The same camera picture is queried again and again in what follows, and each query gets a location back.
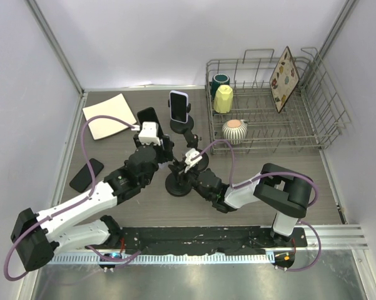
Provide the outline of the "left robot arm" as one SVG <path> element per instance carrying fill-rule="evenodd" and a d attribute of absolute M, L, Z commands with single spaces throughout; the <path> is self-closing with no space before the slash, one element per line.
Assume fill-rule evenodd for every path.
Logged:
<path fill-rule="evenodd" d="M 136 151 L 91 189 L 58 206 L 40 212 L 27 208 L 18 214 L 11 233 L 13 247 L 25 271 L 35 271 L 52 258 L 74 248 L 102 244 L 116 248 L 121 229 L 111 216 L 82 225 L 88 217 L 113 208 L 148 186 L 162 163 L 173 159 L 170 137 L 134 136 Z"/>

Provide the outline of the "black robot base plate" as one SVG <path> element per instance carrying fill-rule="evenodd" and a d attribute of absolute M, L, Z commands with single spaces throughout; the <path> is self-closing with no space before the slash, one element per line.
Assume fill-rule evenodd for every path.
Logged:
<path fill-rule="evenodd" d="M 227 256 L 263 254 L 266 248 L 305 248 L 305 231 L 296 227 L 290 237 L 272 233 L 261 226 L 210 227 L 124 227 L 113 246 L 94 244 L 96 249 L 121 249 L 126 254 L 141 251 L 148 255 L 204 256 L 223 253 Z"/>

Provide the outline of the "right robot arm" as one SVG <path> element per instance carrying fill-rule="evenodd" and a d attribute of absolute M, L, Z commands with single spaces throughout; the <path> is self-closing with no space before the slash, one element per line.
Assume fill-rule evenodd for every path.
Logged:
<path fill-rule="evenodd" d="M 318 196 L 318 187 L 309 177 L 266 163 L 256 175 L 238 184 L 225 184 L 211 169 L 188 171 L 192 188 L 221 213 L 236 211 L 247 204 L 261 201 L 276 210 L 270 230 L 271 242 L 286 246 L 293 238 L 293 230 L 307 214 Z"/>

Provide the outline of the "black round-base phone stand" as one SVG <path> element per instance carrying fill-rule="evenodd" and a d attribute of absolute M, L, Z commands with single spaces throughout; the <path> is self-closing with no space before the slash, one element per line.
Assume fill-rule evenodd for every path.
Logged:
<path fill-rule="evenodd" d="M 201 141 L 201 138 L 198 137 L 198 135 L 193 134 L 191 129 L 186 129 L 183 135 L 186 141 L 186 146 L 188 148 L 194 148 L 198 152 L 201 152 L 201 149 L 198 148 L 198 142 Z M 202 160 L 197 164 L 198 171 L 204 171 L 208 167 L 209 162 L 210 160 L 207 153 L 204 153 L 202 155 Z"/>

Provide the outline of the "black phone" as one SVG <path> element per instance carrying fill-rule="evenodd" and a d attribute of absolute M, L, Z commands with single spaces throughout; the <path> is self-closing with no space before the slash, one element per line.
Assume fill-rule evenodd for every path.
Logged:
<path fill-rule="evenodd" d="M 94 176 L 96 177 L 104 169 L 104 164 L 94 158 L 91 158 L 89 162 L 93 169 Z M 69 186 L 75 191 L 83 193 L 85 192 L 85 190 L 87 190 L 87 188 L 90 187 L 91 183 L 92 177 L 88 165 L 85 164 L 74 176 L 74 178 L 72 178 L 72 180 L 69 183 Z"/>
<path fill-rule="evenodd" d="M 156 111 L 153 107 L 147 107 L 143 110 L 140 110 L 137 112 L 137 117 L 139 123 L 142 125 L 144 122 L 154 122 L 158 125 L 158 133 L 162 133 L 162 128 L 158 119 L 158 116 L 156 114 Z"/>

